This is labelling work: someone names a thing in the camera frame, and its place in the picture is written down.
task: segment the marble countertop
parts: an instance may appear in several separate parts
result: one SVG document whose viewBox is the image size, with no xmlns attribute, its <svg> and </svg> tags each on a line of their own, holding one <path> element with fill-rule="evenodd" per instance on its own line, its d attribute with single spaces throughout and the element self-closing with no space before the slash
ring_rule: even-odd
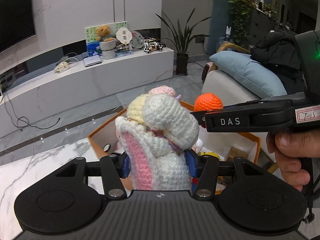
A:
<svg viewBox="0 0 320 240">
<path fill-rule="evenodd" d="M 13 210 L 16 197 L 57 168 L 83 156 L 98 161 L 87 138 L 0 166 L 0 239 L 11 240 L 22 232 Z M 101 177 L 89 177 L 89 186 L 103 194 Z"/>
</svg>

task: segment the blue wall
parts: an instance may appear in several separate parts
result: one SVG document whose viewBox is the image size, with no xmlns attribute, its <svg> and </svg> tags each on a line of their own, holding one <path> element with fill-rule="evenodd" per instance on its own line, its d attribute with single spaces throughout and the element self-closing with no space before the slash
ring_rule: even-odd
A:
<svg viewBox="0 0 320 240">
<path fill-rule="evenodd" d="M 264 0 L 266 3 L 271 3 L 272 0 Z M 226 26 L 229 22 L 229 4 L 226 0 L 213 0 L 212 20 L 210 26 L 210 38 L 207 45 L 207 51 L 210 53 L 216 52 L 216 44 L 219 37 L 224 37 Z"/>
</svg>

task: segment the crocheted bunny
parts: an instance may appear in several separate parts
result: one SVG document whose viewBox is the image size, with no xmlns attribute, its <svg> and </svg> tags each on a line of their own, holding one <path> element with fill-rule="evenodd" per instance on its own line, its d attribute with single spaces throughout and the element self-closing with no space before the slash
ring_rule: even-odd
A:
<svg viewBox="0 0 320 240">
<path fill-rule="evenodd" d="M 168 94 L 145 94 L 132 101 L 116 130 L 131 162 L 133 186 L 139 190 L 190 190 L 183 150 L 198 139 L 196 119 Z"/>
</svg>

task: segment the black plastic grip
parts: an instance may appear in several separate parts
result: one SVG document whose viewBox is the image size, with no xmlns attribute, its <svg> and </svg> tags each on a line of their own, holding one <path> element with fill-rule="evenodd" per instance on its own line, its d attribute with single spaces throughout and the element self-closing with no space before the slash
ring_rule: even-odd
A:
<svg viewBox="0 0 320 240">
<path fill-rule="evenodd" d="M 311 158 L 300 158 L 301 161 L 301 169 L 309 172 L 310 174 L 310 182 L 303 186 L 302 193 L 303 195 L 311 194 L 310 190 L 313 186 L 313 168 L 312 168 L 312 159 Z"/>
</svg>

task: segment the black plant pot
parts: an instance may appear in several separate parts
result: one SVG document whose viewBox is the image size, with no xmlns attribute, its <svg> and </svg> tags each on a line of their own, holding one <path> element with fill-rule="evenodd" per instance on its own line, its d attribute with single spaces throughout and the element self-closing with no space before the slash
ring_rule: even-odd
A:
<svg viewBox="0 0 320 240">
<path fill-rule="evenodd" d="M 182 76 L 188 76 L 187 64 L 189 60 L 188 54 L 177 53 L 177 69 L 176 74 Z"/>
</svg>

